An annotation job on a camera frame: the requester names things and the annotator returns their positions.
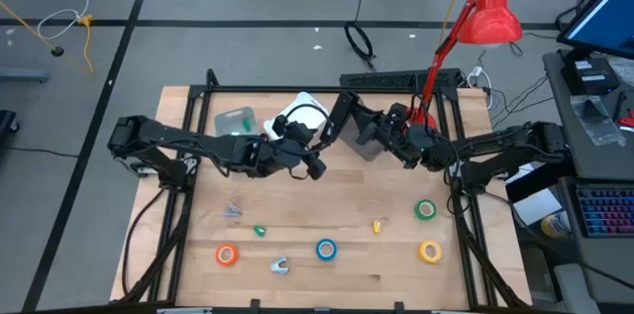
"red desk lamp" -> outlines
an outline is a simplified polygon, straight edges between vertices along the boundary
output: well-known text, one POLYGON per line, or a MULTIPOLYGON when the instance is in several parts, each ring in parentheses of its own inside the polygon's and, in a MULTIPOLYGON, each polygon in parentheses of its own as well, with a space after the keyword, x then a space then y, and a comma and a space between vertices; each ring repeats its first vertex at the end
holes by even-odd
POLYGON ((434 53, 423 99, 418 109, 410 110, 410 122, 423 123, 436 129, 436 121, 431 115, 426 117, 426 110, 429 110, 438 70, 457 42, 491 45, 509 43, 520 38, 522 28, 515 15, 506 7, 506 0, 467 0, 452 32, 434 53))

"wooden tabletop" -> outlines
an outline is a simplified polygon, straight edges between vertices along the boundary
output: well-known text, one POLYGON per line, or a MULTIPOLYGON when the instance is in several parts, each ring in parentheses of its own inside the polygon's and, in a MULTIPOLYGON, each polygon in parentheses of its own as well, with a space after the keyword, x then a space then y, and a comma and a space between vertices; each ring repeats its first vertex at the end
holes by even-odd
MULTIPOLYGON (((187 92, 188 87, 164 88, 156 119, 180 127, 187 92)), ((461 89, 459 95, 467 137, 489 133, 481 90, 461 89)), ((273 118, 294 96, 213 94, 206 134, 215 134, 215 115, 244 106, 254 108, 262 127, 264 120, 273 118)), ((313 96, 330 109, 338 95, 313 96)), ((375 110, 387 110, 394 102, 409 103, 407 95, 361 97, 375 110)), ((449 103, 446 110, 455 139, 449 103)), ((242 174, 224 178, 204 160, 195 188, 176 304, 248 307, 251 299, 257 298, 262 307, 389 309, 395 301, 402 301, 406 309, 469 309, 456 225, 445 205, 449 188, 443 183, 442 172, 429 172, 422 166, 403 169, 389 153, 367 162, 341 141, 323 152, 321 159, 328 170, 318 181, 294 180, 286 171, 266 179, 242 174), (419 220, 414 213, 414 205, 423 198, 437 205, 432 220, 419 220), (223 217, 227 202, 240 206, 243 215, 223 217), (382 222, 379 234, 372 231, 375 219, 382 222), (254 225, 266 226, 266 235, 257 236, 254 225), (331 262, 320 261, 315 255, 315 244, 323 238, 337 242, 338 253, 331 262), (418 246, 425 240, 442 246, 439 262, 429 264, 417 257, 418 246), (236 245, 240 253, 238 261, 228 267, 215 261, 216 249, 226 242, 236 245), (280 256, 288 258, 288 274, 270 271, 270 263, 280 256)), ((157 185, 155 177, 141 180, 131 219, 157 193, 157 185)), ((500 181, 492 181, 488 191, 506 197, 500 181)), ((135 231, 129 285, 156 253, 165 199, 144 215, 135 231)), ((530 303, 508 206, 488 197, 481 197, 479 204, 491 261, 517 295, 530 303)), ((481 271, 475 258, 472 262, 478 300, 485 303, 481 271)), ((171 264, 168 260, 164 267, 162 297, 171 264)), ((121 265, 111 296, 122 296, 121 265)))

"white cable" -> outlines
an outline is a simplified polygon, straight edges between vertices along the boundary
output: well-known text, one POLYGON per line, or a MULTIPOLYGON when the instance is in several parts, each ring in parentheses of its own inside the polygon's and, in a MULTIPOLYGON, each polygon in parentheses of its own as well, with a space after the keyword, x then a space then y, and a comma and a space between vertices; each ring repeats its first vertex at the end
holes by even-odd
MULTIPOLYGON (((479 78, 480 75, 484 75, 484 78, 486 79, 487 87, 489 90, 491 90, 493 88, 493 85, 491 84, 491 79, 488 77, 488 74, 486 73, 486 71, 484 71, 484 69, 480 66, 474 67, 472 72, 470 72, 469 75, 467 75, 467 85, 469 86, 469 88, 477 87, 477 79, 479 78), (475 77, 475 84, 472 84, 471 82, 472 77, 475 77)), ((493 97, 489 94, 488 104, 486 105, 486 109, 490 110, 492 105, 493 105, 493 97)))
POLYGON ((38 35, 42 38, 45 39, 47 41, 53 40, 55 38, 60 37, 62 34, 66 33, 66 31, 68 31, 70 29, 70 27, 72 27, 72 25, 74 25, 75 23, 77 23, 77 20, 81 17, 83 17, 84 14, 86 14, 86 11, 88 10, 88 5, 90 4, 90 0, 86 0, 86 6, 83 8, 83 11, 81 13, 77 12, 76 10, 73 10, 71 8, 66 8, 66 9, 62 9, 59 10, 47 17, 45 17, 44 19, 42 19, 39 23, 38 23, 38 35), (42 25, 44 23, 46 23, 49 19, 51 19, 52 17, 55 17, 59 14, 62 13, 66 13, 66 12, 70 12, 73 13, 75 15, 75 19, 70 22, 70 24, 68 26, 66 26, 66 28, 64 28, 61 32, 57 33, 56 35, 52 36, 52 37, 45 37, 42 35, 42 33, 40 32, 40 29, 42 28, 42 25))

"computer monitor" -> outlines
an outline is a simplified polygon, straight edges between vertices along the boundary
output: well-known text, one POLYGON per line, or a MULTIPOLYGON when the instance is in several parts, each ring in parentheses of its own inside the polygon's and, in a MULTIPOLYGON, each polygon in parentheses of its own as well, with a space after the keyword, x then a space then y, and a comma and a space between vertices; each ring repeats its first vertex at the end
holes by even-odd
POLYGON ((634 59, 634 0, 589 0, 557 42, 634 59))

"lamp shade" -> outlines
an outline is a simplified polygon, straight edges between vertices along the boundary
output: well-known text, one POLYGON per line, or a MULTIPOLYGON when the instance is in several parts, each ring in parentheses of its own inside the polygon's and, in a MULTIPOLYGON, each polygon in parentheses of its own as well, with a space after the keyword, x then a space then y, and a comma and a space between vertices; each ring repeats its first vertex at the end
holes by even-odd
POLYGON ((475 0, 475 12, 458 33, 458 41, 467 44, 508 43, 520 38, 522 28, 506 0, 475 0))

